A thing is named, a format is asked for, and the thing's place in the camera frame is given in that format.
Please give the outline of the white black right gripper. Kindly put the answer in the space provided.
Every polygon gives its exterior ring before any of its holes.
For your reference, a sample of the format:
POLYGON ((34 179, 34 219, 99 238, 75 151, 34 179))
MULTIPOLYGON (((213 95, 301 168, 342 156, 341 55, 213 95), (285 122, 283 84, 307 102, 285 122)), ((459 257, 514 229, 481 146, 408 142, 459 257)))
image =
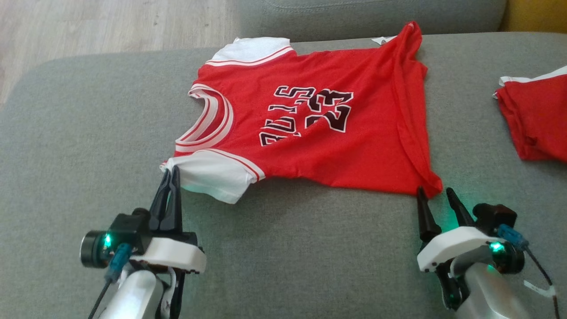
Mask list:
POLYGON ((473 218, 453 188, 446 188, 446 196, 459 227, 442 233, 441 227, 434 220, 425 190, 422 186, 417 189, 419 238, 423 244, 426 244, 417 255, 421 272, 435 270, 441 263, 471 252, 482 245, 505 242, 503 238, 488 236, 474 227, 473 218))

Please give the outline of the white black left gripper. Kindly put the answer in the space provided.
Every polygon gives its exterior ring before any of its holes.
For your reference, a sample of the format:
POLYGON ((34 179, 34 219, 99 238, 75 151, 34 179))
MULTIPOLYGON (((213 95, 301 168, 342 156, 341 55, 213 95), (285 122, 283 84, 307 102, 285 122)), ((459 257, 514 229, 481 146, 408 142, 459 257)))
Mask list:
POLYGON ((148 210, 148 226, 151 231, 160 230, 172 234, 151 234, 144 253, 133 254, 130 257, 132 262, 171 267, 187 273, 205 272, 207 257, 198 243, 197 234, 180 233, 183 229, 181 189, 178 166, 166 169, 148 210))

